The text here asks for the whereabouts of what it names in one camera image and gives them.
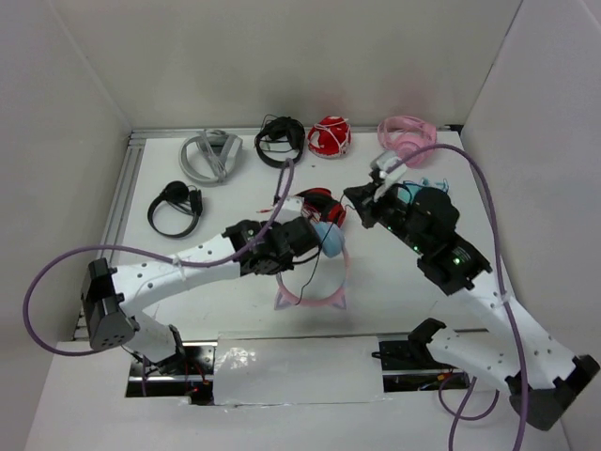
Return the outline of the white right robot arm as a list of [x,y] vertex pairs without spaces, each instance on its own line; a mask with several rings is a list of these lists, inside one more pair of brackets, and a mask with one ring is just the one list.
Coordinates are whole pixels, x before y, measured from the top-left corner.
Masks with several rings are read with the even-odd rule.
[[344,190],[362,225],[389,230],[417,256],[424,277],[445,295],[458,295],[494,344],[460,335],[426,319],[408,335],[409,356],[420,368],[458,366],[509,397],[528,425],[551,429],[600,371],[588,355],[556,341],[513,296],[501,296],[489,261],[455,230],[459,211],[450,196],[422,188],[409,202],[392,187],[382,197],[370,182]]

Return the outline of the blue pink cat headphones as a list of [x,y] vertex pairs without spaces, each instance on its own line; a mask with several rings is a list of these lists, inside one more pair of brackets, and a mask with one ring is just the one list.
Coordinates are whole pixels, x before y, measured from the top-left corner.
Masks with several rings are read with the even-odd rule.
[[295,306],[347,310],[350,256],[344,233],[333,223],[318,222],[314,224],[314,228],[322,248],[319,254],[312,255],[299,277],[276,276],[276,311]]

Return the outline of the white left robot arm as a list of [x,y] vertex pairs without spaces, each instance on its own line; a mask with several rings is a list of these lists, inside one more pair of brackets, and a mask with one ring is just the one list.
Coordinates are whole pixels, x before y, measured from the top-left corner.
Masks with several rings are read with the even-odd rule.
[[90,348],[125,347],[163,375],[178,373],[186,361],[180,333],[147,315],[146,308],[214,282],[289,271],[295,257],[320,244],[303,217],[276,223],[264,236],[258,234],[261,226],[241,221],[165,261],[117,267],[104,258],[90,262],[81,295]]

